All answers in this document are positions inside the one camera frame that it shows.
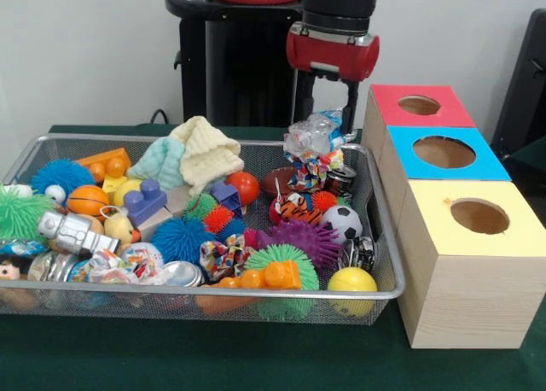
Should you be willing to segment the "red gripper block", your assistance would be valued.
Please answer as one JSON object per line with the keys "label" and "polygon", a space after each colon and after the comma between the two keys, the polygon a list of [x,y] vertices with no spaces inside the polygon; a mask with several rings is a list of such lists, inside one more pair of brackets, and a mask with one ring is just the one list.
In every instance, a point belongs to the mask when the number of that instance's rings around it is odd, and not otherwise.
{"label": "red gripper block", "polygon": [[344,80],[347,103],[342,109],[342,134],[352,132],[357,108],[359,82],[373,72],[380,51],[380,37],[321,32],[303,22],[294,22],[287,35],[289,64],[298,71],[297,121],[306,120],[314,107],[313,88],[316,76],[331,73]]}

